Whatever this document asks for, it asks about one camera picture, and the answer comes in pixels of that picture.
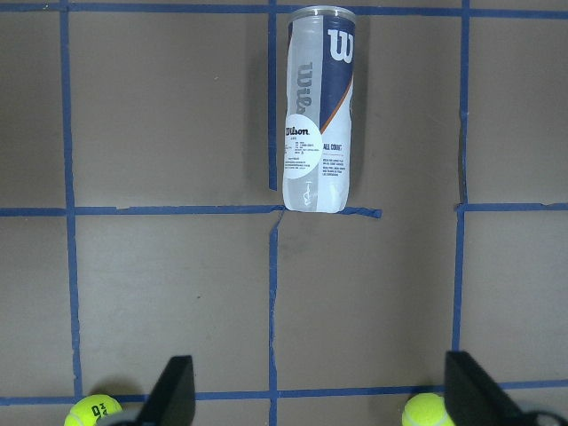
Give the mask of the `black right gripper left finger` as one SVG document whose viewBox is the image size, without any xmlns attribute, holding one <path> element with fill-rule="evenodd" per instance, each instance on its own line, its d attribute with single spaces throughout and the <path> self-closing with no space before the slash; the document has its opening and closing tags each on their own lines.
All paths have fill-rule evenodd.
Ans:
<svg viewBox="0 0 568 426">
<path fill-rule="evenodd" d="M 138 414 L 138 425 L 191 425 L 196 397 L 191 355 L 170 358 Z"/>
</svg>

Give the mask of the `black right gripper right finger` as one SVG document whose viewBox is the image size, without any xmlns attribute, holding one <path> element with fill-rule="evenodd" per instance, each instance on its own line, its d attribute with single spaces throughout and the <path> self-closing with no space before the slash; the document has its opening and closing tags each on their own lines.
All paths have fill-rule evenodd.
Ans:
<svg viewBox="0 0 568 426">
<path fill-rule="evenodd" d="M 455 425 L 524 425 L 525 415 L 466 351 L 445 356 L 446 411 Z"/>
</svg>

